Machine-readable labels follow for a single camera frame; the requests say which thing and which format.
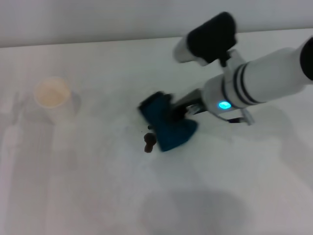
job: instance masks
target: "white tabletop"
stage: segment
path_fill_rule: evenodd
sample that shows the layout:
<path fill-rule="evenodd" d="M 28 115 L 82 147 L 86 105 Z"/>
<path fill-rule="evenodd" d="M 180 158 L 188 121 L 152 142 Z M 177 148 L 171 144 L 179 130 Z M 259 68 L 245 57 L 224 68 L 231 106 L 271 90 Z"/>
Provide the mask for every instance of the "white tabletop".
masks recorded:
<path fill-rule="evenodd" d="M 241 33 L 236 48 L 253 60 L 312 34 Z M 144 153 L 138 104 L 221 72 L 177 64 L 178 40 L 0 49 L 0 234 L 313 234 L 313 87 L 249 108 L 253 126 L 200 114 L 187 144 Z M 72 124 L 34 103 L 50 76 L 76 94 Z"/>

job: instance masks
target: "paper cup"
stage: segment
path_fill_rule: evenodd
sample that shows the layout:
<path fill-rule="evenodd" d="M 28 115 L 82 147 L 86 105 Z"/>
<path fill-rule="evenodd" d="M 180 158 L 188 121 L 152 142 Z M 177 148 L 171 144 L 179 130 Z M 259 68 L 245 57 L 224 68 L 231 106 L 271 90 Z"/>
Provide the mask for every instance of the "paper cup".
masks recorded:
<path fill-rule="evenodd" d="M 64 79 L 46 78 L 36 86 L 34 97 L 55 124 L 74 119 L 72 94 Z"/>

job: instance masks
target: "blue towel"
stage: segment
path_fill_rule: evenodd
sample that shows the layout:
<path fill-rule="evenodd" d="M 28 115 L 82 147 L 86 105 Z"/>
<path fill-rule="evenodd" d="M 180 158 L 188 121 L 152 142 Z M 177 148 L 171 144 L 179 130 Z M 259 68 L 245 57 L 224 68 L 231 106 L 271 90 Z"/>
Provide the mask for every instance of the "blue towel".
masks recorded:
<path fill-rule="evenodd" d="M 186 143 L 197 130 L 198 124 L 193 120 L 170 118 L 170 99 L 162 92 L 143 101 L 139 110 L 146 121 L 153 126 L 158 145 L 162 152 Z"/>

